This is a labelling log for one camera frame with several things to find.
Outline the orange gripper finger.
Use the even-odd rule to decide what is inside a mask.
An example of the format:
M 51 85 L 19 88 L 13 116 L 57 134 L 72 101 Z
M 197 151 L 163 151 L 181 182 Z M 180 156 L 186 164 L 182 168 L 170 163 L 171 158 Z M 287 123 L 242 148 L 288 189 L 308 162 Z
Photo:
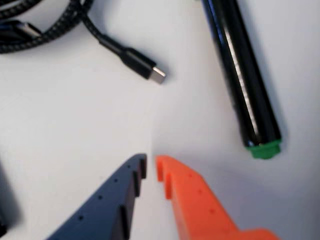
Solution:
M 168 156 L 156 157 L 157 179 L 172 203 L 181 240 L 276 240 L 270 230 L 240 230 L 205 179 L 197 171 Z

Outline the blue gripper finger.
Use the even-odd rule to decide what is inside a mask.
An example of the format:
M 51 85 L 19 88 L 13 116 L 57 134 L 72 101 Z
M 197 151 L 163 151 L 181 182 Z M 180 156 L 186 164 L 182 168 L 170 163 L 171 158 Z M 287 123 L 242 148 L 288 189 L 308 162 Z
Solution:
M 49 239 L 128 240 L 135 200 L 146 177 L 147 155 L 133 155 Z

